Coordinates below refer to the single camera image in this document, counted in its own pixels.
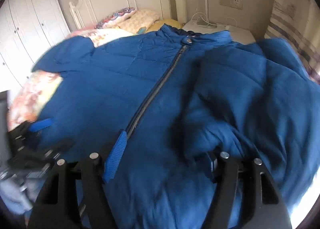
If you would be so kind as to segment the blue quilted down jacket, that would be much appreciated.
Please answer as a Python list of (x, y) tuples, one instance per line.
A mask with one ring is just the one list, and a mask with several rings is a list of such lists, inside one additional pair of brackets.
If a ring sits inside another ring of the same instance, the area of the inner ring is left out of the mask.
[(63, 78), (41, 111), (82, 161), (120, 130), (127, 145), (104, 192), (117, 228), (204, 228), (216, 184), (207, 153), (260, 158), (290, 214), (319, 169), (319, 85), (282, 38), (158, 31), (95, 47), (75, 36), (34, 70)]

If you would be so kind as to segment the floral bed sheet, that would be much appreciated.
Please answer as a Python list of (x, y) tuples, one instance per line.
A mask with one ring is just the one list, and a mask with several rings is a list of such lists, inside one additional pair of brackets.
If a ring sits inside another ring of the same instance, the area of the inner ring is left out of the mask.
[[(83, 36), (91, 39), (95, 47), (133, 34), (120, 28), (79, 30), (66, 38)], [(8, 130), (12, 131), (25, 121), (34, 122), (63, 81), (59, 73), (42, 70), (33, 72), (9, 107)]]

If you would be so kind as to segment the white wardrobe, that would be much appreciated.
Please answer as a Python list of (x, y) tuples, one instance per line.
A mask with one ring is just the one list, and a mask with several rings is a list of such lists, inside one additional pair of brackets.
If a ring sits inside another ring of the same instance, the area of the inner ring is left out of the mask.
[(1, 6), (1, 90), (17, 90), (33, 65), (70, 30), (58, 0), (5, 0)]

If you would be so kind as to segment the colourful patterned pillow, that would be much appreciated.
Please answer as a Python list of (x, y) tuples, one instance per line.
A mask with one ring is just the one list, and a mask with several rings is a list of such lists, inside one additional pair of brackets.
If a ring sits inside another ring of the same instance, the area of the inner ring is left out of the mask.
[(127, 7), (108, 15), (107, 17), (100, 20), (96, 25), (95, 29), (112, 28), (121, 22), (127, 20), (136, 13), (134, 7)]

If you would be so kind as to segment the cream quilted pillow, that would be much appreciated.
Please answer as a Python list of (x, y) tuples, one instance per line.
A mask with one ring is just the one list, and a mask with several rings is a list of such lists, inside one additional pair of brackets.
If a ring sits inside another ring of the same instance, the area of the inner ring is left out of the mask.
[(114, 26), (114, 28), (123, 29), (132, 34), (144, 34), (159, 19), (159, 13), (142, 9), (138, 10), (130, 18)]

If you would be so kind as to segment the yellow pillow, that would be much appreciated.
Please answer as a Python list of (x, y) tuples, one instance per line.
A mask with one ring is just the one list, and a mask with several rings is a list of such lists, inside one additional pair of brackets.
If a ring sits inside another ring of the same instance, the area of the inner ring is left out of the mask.
[(173, 19), (164, 19), (164, 20), (159, 20), (159, 21), (155, 21), (151, 27), (148, 28), (148, 30), (146, 31), (147, 33), (152, 32), (152, 31), (158, 31), (163, 25), (169, 25), (171, 27), (177, 28), (177, 29), (181, 29), (182, 25)]

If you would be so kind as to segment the white bedside table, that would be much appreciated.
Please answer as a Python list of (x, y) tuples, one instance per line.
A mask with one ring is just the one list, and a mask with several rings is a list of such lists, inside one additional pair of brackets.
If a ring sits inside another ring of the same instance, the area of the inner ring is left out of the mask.
[(213, 26), (204, 26), (197, 25), (197, 23), (189, 21), (186, 23), (183, 28), (185, 31), (193, 31), (195, 33), (201, 34), (212, 34), (220, 31), (229, 31), (233, 41), (242, 43), (242, 44), (250, 44), (256, 42), (254, 36), (249, 30), (242, 29), (239, 27), (227, 25), (227, 26), (217, 26), (214, 28)]

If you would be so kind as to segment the slim silver desk lamp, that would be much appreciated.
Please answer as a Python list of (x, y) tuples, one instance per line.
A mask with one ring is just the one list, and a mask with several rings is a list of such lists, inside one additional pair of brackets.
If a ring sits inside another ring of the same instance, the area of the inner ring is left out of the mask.
[(201, 11), (197, 13), (196, 24), (200, 27), (207, 29), (215, 29), (217, 25), (215, 22), (211, 22), (209, 19), (209, 8), (208, 8), (208, 0), (200, 0), (201, 1)]

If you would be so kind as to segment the striped beige curtain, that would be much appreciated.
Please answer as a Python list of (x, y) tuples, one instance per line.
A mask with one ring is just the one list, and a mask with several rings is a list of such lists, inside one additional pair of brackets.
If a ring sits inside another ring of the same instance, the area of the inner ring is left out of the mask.
[(265, 38), (287, 40), (319, 83), (319, 7), (315, 0), (274, 0)]

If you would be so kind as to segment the wall socket plate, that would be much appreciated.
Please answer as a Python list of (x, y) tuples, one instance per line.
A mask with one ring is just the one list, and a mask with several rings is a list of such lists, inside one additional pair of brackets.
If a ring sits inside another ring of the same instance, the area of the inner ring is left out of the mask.
[(242, 10), (243, 9), (243, 0), (219, 0), (220, 5), (225, 7), (235, 8)]

